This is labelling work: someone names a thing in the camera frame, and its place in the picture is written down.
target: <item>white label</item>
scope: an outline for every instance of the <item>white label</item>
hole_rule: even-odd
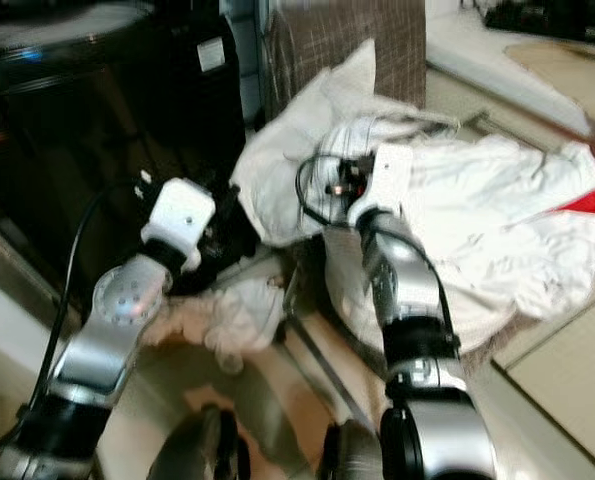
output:
[[[226,63],[224,42],[222,42],[221,37],[197,45],[197,54],[199,55],[199,65],[201,65],[202,72],[221,67]]]

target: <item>black appliance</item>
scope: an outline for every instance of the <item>black appliance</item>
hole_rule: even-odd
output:
[[[179,293],[254,252],[254,231],[228,196],[245,143],[233,35],[213,9],[169,6],[69,4],[33,17],[37,29],[26,19],[23,33],[0,31],[0,230],[55,286],[87,202],[142,169],[158,181],[190,178],[231,204]],[[119,21],[106,28],[94,12]],[[135,251],[148,211],[118,191],[93,219],[75,268],[83,308],[99,275]]]
[[[595,44],[595,0],[504,0],[486,12],[484,24]]]

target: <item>floor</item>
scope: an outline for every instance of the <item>floor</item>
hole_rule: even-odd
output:
[[[272,271],[276,263],[268,252],[264,255],[265,266],[253,264],[242,270],[257,275]],[[381,380],[321,315],[311,312],[300,315],[300,320],[370,421],[378,425],[387,405]],[[472,387],[495,441],[499,480],[547,480],[522,447],[522,439],[509,428],[512,419],[487,403],[485,384],[478,385],[475,378]],[[252,479],[314,478],[328,425],[350,417],[348,406],[290,329],[283,344],[247,356],[244,371],[236,376],[221,372],[213,354],[202,347],[177,344],[148,349],[100,444],[106,478],[146,478],[167,434],[207,403],[234,410],[249,445]]]

